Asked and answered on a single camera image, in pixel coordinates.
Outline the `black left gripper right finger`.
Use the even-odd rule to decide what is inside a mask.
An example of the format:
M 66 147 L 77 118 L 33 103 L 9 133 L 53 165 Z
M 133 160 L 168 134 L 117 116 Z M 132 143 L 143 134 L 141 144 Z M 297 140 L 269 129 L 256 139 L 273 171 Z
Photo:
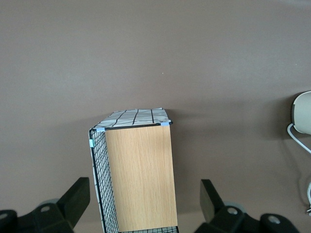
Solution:
M 238 207 L 225 205 L 211 180 L 200 182 L 200 206 L 205 218 L 199 233 L 260 233 L 260 223 Z

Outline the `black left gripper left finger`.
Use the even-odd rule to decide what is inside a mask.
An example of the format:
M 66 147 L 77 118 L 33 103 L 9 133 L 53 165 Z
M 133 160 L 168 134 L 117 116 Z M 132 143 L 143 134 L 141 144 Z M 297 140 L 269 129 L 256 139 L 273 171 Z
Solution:
M 72 233 L 90 203 L 89 178 L 80 177 L 55 203 L 44 203 L 34 211 L 37 233 Z

